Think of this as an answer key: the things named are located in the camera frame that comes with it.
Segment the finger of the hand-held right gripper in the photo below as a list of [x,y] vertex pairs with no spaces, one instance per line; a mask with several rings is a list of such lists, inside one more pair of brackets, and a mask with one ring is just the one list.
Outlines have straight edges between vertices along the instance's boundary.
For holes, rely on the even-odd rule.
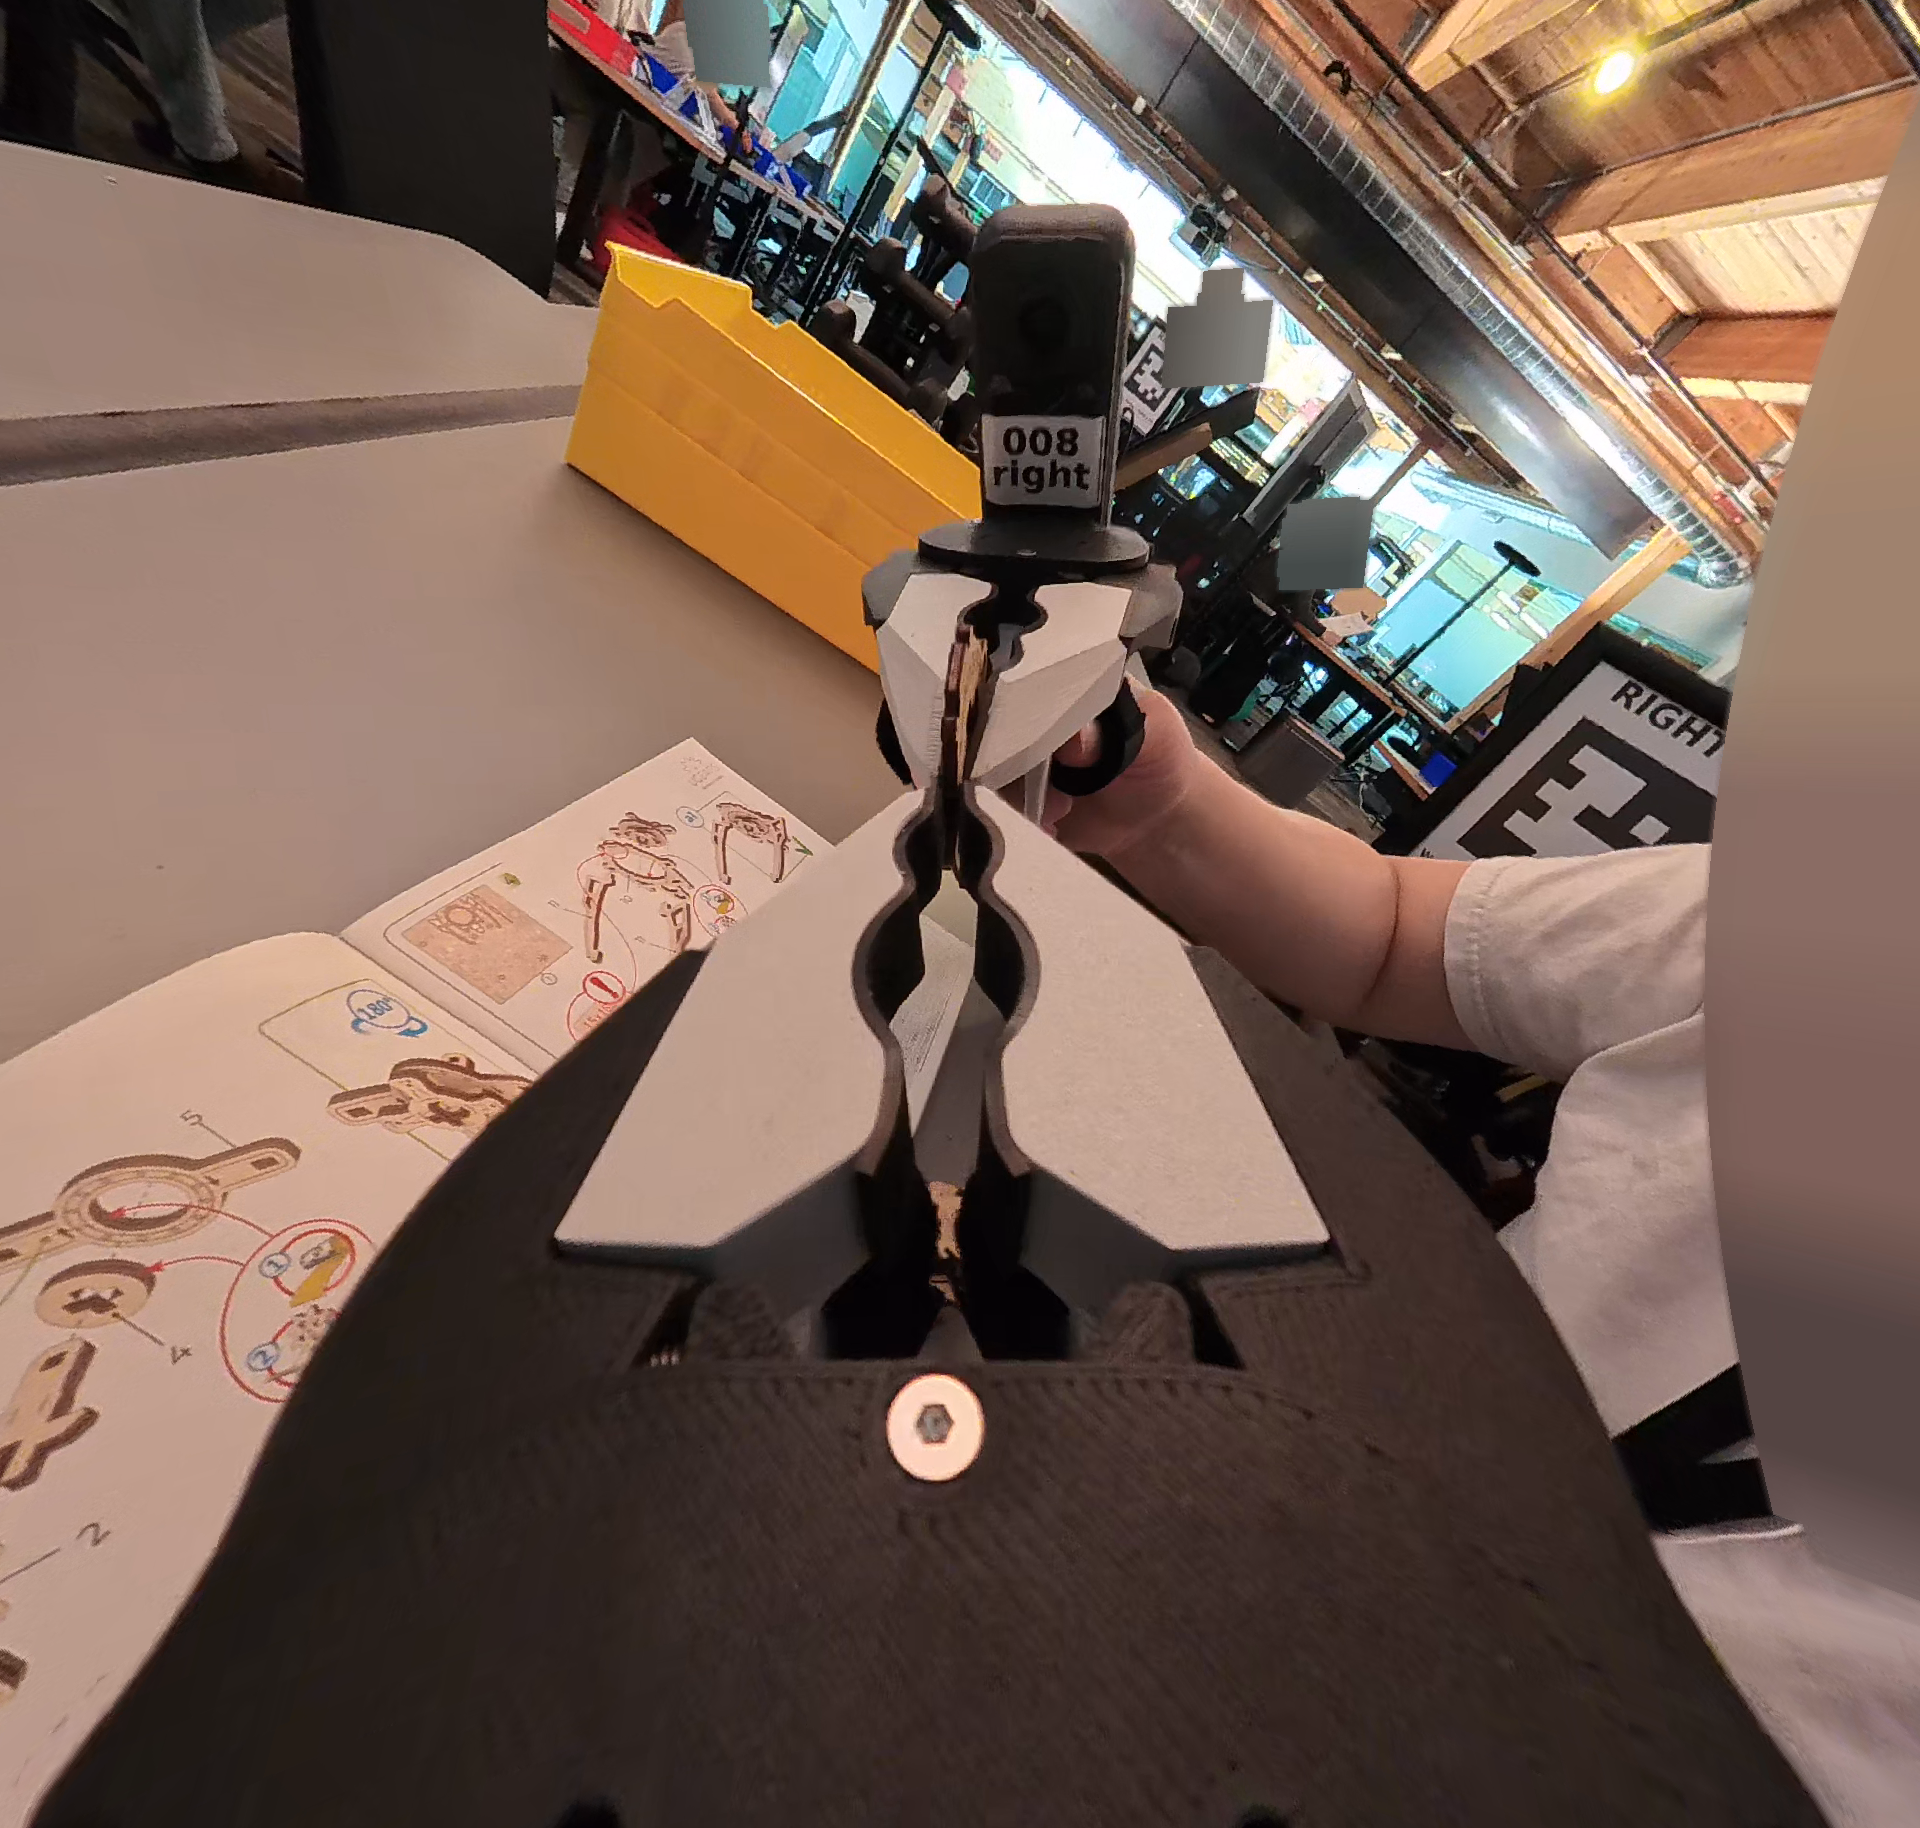
[[875,632],[890,753],[910,789],[934,789],[949,651],[964,614],[998,641],[991,604],[998,590],[982,576],[910,576]]
[[1042,628],[991,671],[977,789],[1024,789],[1120,698],[1127,590],[1042,590],[1035,604]]

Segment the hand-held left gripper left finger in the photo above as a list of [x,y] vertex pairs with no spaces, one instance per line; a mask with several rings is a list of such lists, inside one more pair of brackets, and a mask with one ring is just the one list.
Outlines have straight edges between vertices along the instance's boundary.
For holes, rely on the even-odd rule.
[[939,805],[885,805],[726,930],[649,1052],[553,1246],[753,1288],[834,1359],[934,1325],[934,1197],[912,1130],[939,1075]]

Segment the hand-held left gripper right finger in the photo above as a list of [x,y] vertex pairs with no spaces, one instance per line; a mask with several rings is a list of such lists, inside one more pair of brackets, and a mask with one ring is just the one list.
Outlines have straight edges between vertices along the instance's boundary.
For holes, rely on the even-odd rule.
[[988,789],[957,799],[957,880],[1000,1022],[957,1197],[982,1354],[1052,1365],[1127,1288],[1335,1256],[1182,938]]

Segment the wooden ring gear part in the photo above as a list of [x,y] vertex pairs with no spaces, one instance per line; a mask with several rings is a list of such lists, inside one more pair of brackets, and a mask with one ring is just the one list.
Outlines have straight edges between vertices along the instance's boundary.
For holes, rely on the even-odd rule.
[[939,684],[939,724],[934,724],[934,799],[939,807],[964,805],[964,789],[977,780],[991,685],[998,685],[998,641],[964,614],[949,651],[949,684]]

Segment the illustrated instruction booklet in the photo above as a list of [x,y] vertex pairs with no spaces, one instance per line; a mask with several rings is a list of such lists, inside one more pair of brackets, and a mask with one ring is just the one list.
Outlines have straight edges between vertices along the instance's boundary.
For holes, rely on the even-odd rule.
[[202,959],[5,1064],[5,1823],[179,1616],[432,1178],[817,853],[682,741],[342,938]]

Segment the person's right forearm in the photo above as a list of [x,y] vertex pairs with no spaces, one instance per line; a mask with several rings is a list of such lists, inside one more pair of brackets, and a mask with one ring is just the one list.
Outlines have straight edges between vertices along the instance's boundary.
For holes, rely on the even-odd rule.
[[1475,1046],[1444,974],[1467,880],[1457,857],[1384,857],[1190,759],[1171,807],[1124,853],[1124,880],[1254,993],[1324,1025]]

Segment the person's right hand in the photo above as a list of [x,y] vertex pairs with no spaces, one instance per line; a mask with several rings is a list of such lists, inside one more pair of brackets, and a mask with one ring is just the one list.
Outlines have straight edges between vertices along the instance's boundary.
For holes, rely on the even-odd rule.
[[1178,705],[1133,684],[1127,684],[1127,698],[1143,705],[1133,763],[1092,799],[1068,799],[1065,789],[1045,789],[1045,807],[1042,807],[1042,825],[1065,850],[1087,857],[1109,857],[1110,868],[1124,868],[1124,857],[1178,812],[1190,789],[1200,789],[1200,763],[1208,763]]

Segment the yellow storage bin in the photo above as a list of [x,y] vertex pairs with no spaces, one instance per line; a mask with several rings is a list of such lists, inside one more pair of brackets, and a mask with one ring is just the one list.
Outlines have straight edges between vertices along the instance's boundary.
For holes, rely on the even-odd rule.
[[746,283],[614,242],[565,466],[875,671],[863,576],[982,472]]

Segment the tilted display panel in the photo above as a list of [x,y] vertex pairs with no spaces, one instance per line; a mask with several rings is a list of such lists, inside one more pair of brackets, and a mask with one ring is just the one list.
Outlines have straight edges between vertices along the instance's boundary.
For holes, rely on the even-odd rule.
[[1320,499],[1335,490],[1335,479],[1355,460],[1355,450],[1370,436],[1378,415],[1348,375],[1300,436],[1279,450],[1266,466],[1254,499],[1245,503],[1252,524],[1279,524],[1289,503]]

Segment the black floor lamp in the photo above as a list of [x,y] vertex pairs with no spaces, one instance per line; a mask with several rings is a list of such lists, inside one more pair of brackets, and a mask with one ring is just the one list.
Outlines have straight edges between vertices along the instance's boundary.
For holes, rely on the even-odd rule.
[[1387,684],[1436,722],[1461,722],[1531,651],[1522,619],[1522,591],[1531,590],[1538,565],[1513,543],[1444,555],[1387,612]]
[[848,211],[843,242],[827,264],[828,293],[848,283],[850,262],[878,241],[878,227],[900,211],[900,189],[919,166],[919,138],[939,123],[929,111],[949,97],[950,59],[982,50],[982,28],[957,0],[912,0],[895,50],[875,86],[875,107],[856,130],[856,151],[848,163]]

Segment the cluttered background workbench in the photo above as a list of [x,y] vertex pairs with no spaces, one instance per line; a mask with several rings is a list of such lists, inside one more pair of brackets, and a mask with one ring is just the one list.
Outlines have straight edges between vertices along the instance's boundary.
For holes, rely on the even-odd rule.
[[780,298],[805,277],[811,241],[834,242],[843,217],[777,154],[746,111],[660,69],[588,0],[545,0],[546,39],[588,77],[588,138],[557,211],[553,270],[604,277],[624,242],[753,277]]

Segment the black white marker sign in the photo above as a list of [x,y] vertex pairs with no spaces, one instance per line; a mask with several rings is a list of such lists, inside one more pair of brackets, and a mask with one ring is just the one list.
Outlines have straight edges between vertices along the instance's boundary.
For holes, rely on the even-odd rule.
[[1695,664],[1592,628],[1551,671],[1518,671],[1475,759],[1396,812],[1387,857],[1588,857],[1700,850],[1730,695]]

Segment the black partition panel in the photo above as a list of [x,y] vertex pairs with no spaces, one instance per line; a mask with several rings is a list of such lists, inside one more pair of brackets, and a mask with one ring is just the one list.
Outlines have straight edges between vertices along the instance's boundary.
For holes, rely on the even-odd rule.
[[303,198],[456,241],[546,298],[545,0],[290,0]]

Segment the silver ventilation duct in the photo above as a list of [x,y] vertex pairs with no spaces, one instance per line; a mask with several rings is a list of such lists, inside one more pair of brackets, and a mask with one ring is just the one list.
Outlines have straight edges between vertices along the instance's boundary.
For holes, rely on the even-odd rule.
[[1616,415],[1522,329],[1513,304],[1477,277],[1457,242],[1457,198],[1429,198],[1413,170],[1361,147],[1355,123],[1335,117],[1327,97],[1309,90],[1254,0],[1166,0],[1195,39],[1335,170],[1335,185],[1413,256],[1413,264],[1477,329],[1477,337],[1584,436],[1588,452],[1678,540],[1686,543],[1707,590],[1751,584],[1757,555],[1727,519],[1622,433]]

